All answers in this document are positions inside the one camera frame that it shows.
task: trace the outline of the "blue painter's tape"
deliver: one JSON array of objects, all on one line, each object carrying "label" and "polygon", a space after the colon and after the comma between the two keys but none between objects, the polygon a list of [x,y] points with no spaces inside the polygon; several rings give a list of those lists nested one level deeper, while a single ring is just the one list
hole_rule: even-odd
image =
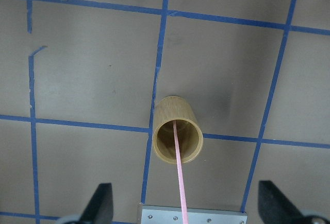
[{"label": "blue painter's tape", "polygon": [[29,215],[29,214],[22,214],[22,213],[13,213],[13,212],[2,212],[0,211],[0,215],[3,216],[12,216],[12,217],[23,217],[23,218],[35,218],[35,215]]},{"label": "blue painter's tape", "polygon": [[281,45],[279,48],[279,52],[278,52],[275,71],[274,71],[272,83],[270,86],[270,90],[268,93],[265,111],[263,113],[263,117],[262,117],[262,121],[261,121],[261,125],[260,125],[258,142],[257,142],[256,148],[255,148],[254,154],[253,154],[250,172],[249,172],[249,176],[247,178],[247,182],[246,182],[246,186],[245,186],[245,190],[244,190],[244,195],[243,195],[243,200],[242,200],[242,205],[241,205],[241,212],[245,212],[246,203],[248,201],[248,196],[249,196],[249,192],[250,192],[250,188],[251,188],[253,174],[254,174],[255,167],[257,165],[259,151],[261,148],[261,142],[262,142],[263,134],[264,134],[265,128],[266,128],[267,119],[268,119],[268,115],[269,115],[269,111],[270,111],[270,107],[272,104],[275,87],[276,87],[276,83],[277,83],[277,79],[278,79],[278,75],[279,75],[279,70],[281,69],[281,63],[283,60],[283,55],[284,55],[284,51],[285,51],[285,47],[286,47],[286,43],[287,43],[287,39],[288,39],[289,29],[291,27],[291,21],[292,21],[292,17],[293,17],[293,13],[294,13],[295,4],[296,4],[296,0],[291,0],[286,25],[284,28],[285,30],[284,30],[282,42],[281,42]]},{"label": "blue painter's tape", "polygon": [[22,121],[22,122],[31,121],[30,117],[20,117],[20,116],[10,116],[10,115],[0,115],[0,119]]},{"label": "blue painter's tape", "polygon": [[138,12],[138,13],[146,13],[146,14],[157,14],[157,15],[161,14],[161,9],[145,8],[139,6],[122,5],[122,4],[112,4],[112,3],[99,3],[99,2],[87,1],[87,0],[34,0],[34,1],[70,4],[77,6],[102,8],[102,9],[122,10],[122,11],[130,11],[130,12]]},{"label": "blue painter's tape", "polygon": [[32,146],[32,167],[34,179],[34,195],[35,195],[35,214],[39,217],[39,184],[38,184],[38,161],[37,161],[37,132],[36,123],[31,123],[31,146]]},{"label": "blue painter's tape", "polygon": [[293,18],[294,8],[297,0],[291,0],[286,25],[290,26]]},{"label": "blue painter's tape", "polygon": [[267,123],[270,107],[271,107],[271,104],[272,104],[272,101],[273,101],[275,87],[276,87],[277,80],[278,80],[279,70],[281,69],[281,64],[282,64],[282,60],[283,60],[283,56],[284,56],[284,51],[285,51],[285,47],[286,47],[286,44],[287,44],[288,32],[289,31],[287,31],[287,30],[284,32],[282,42],[280,44],[278,57],[277,57],[277,62],[276,62],[276,66],[275,66],[275,71],[274,71],[272,83],[271,83],[271,86],[270,86],[270,90],[269,90],[269,93],[268,93],[268,98],[267,98],[265,111],[263,113],[263,117],[262,117],[262,121],[261,121],[261,126],[260,126],[260,131],[259,131],[259,136],[258,136],[259,139],[261,139],[263,137],[263,134],[265,132],[266,123]]},{"label": "blue painter's tape", "polygon": [[233,18],[233,17],[211,15],[211,14],[200,14],[200,13],[192,13],[192,12],[184,12],[184,11],[176,11],[176,10],[169,10],[168,15],[169,16],[180,16],[180,17],[197,19],[197,20],[224,22],[224,23],[249,25],[249,26],[256,26],[256,27],[268,27],[268,28],[275,28],[275,29],[284,29],[284,27],[285,27],[284,24],[280,24],[280,23],[262,22],[262,21],[247,20],[247,19],[241,19],[241,18]]},{"label": "blue painter's tape", "polygon": [[161,67],[166,22],[167,22],[168,5],[169,5],[169,0],[163,0],[159,36],[158,36],[158,43],[157,43],[157,55],[156,55],[153,93],[152,93],[151,108],[150,108],[150,119],[149,119],[149,130],[150,131],[149,131],[149,137],[148,137],[148,142],[147,142],[147,147],[146,147],[146,152],[145,152],[145,160],[144,160],[143,183],[142,183],[142,191],[141,191],[141,202],[142,203],[145,203],[145,199],[146,199],[146,189],[147,189],[147,182],[148,182],[148,175],[149,175],[149,164],[150,164],[150,157],[151,157],[151,150],[152,150],[152,130],[153,130],[153,121],[154,121],[157,79],[158,79],[158,74],[159,74],[160,67]]},{"label": "blue painter's tape", "polygon": [[149,133],[149,137],[148,137],[148,141],[147,141],[147,145],[146,145],[146,151],[145,151],[142,192],[141,192],[141,202],[142,203],[145,203],[145,199],[146,199],[146,187],[147,187],[148,175],[149,175],[151,150],[152,150],[152,131]]},{"label": "blue painter's tape", "polygon": [[44,118],[36,118],[36,123],[53,124],[53,125],[67,125],[67,126],[76,126],[76,127],[108,129],[108,130],[124,130],[124,131],[142,132],[142,133],[149,132],[149,128],[121,126],[121,125],[108,125],[108,124],[96,124],[96,123],[84,123],[84,122],[56,120],[56,119],[44,119]]},{"label": "blue painter's tape", "polygon": [[32,33],[32,0],[26,0],[27,9],[27,31]]},{"label": "blue painter's tape", "polygon": [[36,224],[40,223],[39,210],[39,183],[38,183],[38,160],[37,160],[37,131],[36,131],[36,102],[35,102],[35,72],[34,63],[35,55],[46,46],[41,46],[33,51],[28,58],[29,63],[29,87],[30,87],[30,117],[31,117],[31,147],[32,147],[32,168],[33,168],[33,183],[35,195],[35,215]]},{"label": "blue painter's tape", "polygon": [[330,35],[330,30],[312,28],[312,27],[291,26],[290,30],[296,32],[314,33],[316,35],[328,35],[328,36]]},{"label": "blue painter's tape", "polygon": [[250,188],[251,188],[251,183],[252,183],[252,179],[253,179],[253,175],[254,175],[254,170],[255,170],[256,165],[257,165],[257,160],[258,160],[260,148],[261,148],[261,142],[258,141],[257,144],[256,144],[256,148],[254,150],[252,163],[251,163],[251,167],[250,167],[250,171],[249,171],[249,176],[247,178],[247,183],[246,183],[245,190],[244,190],[243,201],[242,201],[242,205],[241,205],[241,209],[240,209],[240,211],[242,213],[245,212],[245,206],[246,206],[246,203],[248,201],[248,196],[249,196],[249,192],[250,192]]},{"label": "blue painter's tape", "polygon": [[40,215],[39,218],[40,218],[41,220],[57,220],[57,219],[59,219],[60,217]]},{"label": "blue painter's tape", "polygon": [[294,141],[283,141],[283,140],[272,140],[272,139],[262,139],[262,143],[330,149],[330,144],[323,144],[323,143],[306,143],[306,142],[294,142]]},{"label": "blue painter's tape", "polygon": [[256,143],[258,138],[203,133],[204,138]]}]

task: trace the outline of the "silver bracket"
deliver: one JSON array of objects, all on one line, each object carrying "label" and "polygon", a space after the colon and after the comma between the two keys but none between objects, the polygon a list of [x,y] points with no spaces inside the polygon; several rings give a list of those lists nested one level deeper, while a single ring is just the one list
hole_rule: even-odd
[{"label": "silver bracket", "polygon": [[[189,224],[246,224],[246,213],[188,209]],[[181,208],[142,207],[141,224],[182,224]]]}]

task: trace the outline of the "pink straw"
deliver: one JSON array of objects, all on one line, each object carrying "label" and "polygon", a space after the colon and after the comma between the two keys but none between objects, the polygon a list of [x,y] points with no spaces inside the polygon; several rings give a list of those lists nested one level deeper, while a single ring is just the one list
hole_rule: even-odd
[{"label": "pink straw", "polygon": [[185,185],[184,185],[184,178],[182,176],[180,148],[179,148],[179,140],[177,138],[176,121],[175,120],[173,121],[173,131],[174,131],[174,143],[175,143],[175,152],[176,152],[177,174],[178,174],[178,177],[179,177],[179,189],[180,189],[182,220],[183,220],[183,224],[188,224],[188,212],[187,212],[187,204],[186,204]]}]

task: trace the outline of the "screw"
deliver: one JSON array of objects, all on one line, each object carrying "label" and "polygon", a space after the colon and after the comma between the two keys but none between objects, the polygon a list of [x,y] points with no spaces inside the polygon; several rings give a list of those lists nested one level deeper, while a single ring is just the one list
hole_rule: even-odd
[{"label": "screw", "polygon": [[325,221],[319,217],[315,217],[311,220],[312,224],[325,224]]}]

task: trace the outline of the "bamboo cup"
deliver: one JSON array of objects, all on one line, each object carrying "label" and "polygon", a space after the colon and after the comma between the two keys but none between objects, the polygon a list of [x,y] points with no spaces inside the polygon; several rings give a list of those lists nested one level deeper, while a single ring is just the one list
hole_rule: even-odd
[{"label": "bamboo cup", "polygon": [[181,162],[192,161],[201,152],[203,134],[190,105],[181,97],[162,99],[154,111],[153,147],[159,158],[176,164],[173,120],[176,120]]}]

